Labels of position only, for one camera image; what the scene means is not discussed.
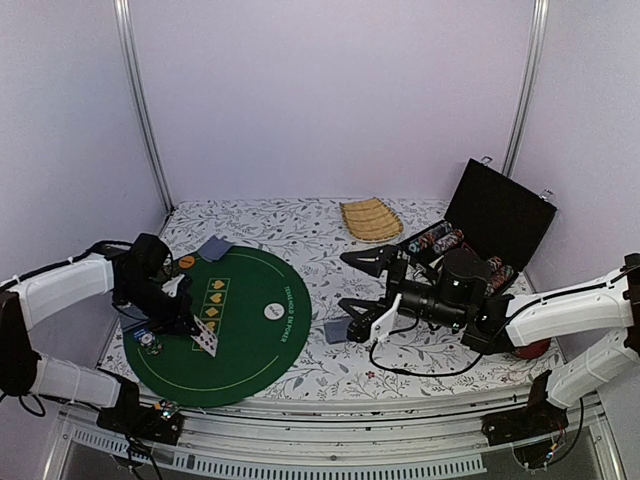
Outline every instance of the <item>wooden tray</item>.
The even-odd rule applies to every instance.
[[[340,211],[349,233],[362,242],[385,242],[404,228],[395,212],[378,198],[341,203]]]

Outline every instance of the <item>floral tablecloth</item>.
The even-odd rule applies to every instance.
[[[442,379],[398,376],[369,363],[368,351],[352,342],[329,345],[324,322],[344,315],[338,300],[344,297],[376,299],[383,282],[348,267],[339,260],[347,250],[370,245],[355,241],[340,215],[340,202],[350,199],[235,200],[181,203],[162,234],[176,258],[197,250],[212,235],[238,245],[267,250],[289,262],[302,276],[313,305],[309,340],[298,360],[275,383],[256,397],[296,400],[345,400],[455,395],[469,391],[514,387],[562,363],[558,346],[535,360],[492,355],[465,375]],[[398,241],[442,218],[447,202],[383,199],[404,224]],[[511,293],[529,293],[520,276]],[[407,324],[410,319],[401,319]],[[376,349],[376,359],[408,370],[448,372],[460,370],[476,353],[460,345],[461,334],[426,325],[396,335],[391,344]],[[118,329],[101,362],[102,368],[134,381]]]

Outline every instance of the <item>orange circle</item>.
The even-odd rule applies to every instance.
[[[192,257],[191,255],[187,255],[186,257],[182,257],[179,261],[178,261],[178,265],[180,266],[180,268],[183,269],[187,269],[187,268],[191,268],[196,264],[196,259],[195,257]]]

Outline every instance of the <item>robotic arm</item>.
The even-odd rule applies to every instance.
[[[141,234],[128,250],[100,242],[78,257],[2,283],[0,390],[10,396],[42,395],[101,407],[99,426],[175,443],[182,425],[179,415],[157,422],[163,412],[140,406],[133,382],[35,352],[28,336],[51,315],[108,292],[113,292],[114,305],[137,306],[148,317],[145,328],[154,333],[200,335],[191,297],[184,289],[170,296],[152,280],[168,256],[158,237]]]
[[[373,347],[389,341],[399,313],[454,332],[464,330],[461,342],[480,355],[513,352],[553,336],[613,329],[567,365],[537,377],[526,407],[484,417],[483,432],[491,445],[566,427],[569,406],[640,363],[640,254],[627,255],[623,268],[591,282],[543,294],[496,298],[484,297],[490,275],[486,263],[463,249],[444,256],[433,285],[405,278],[408,262],[395,246],[344,253],[341,258],[375,277],[388,272],[383,298],[340,302],[354,318],[349,340],[372,340]]]

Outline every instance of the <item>white circle logo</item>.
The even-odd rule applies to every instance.
[[[271,303],[264,309],[264,316],[269,320],[280,320],[284,315],[284,307],[279,303]]]

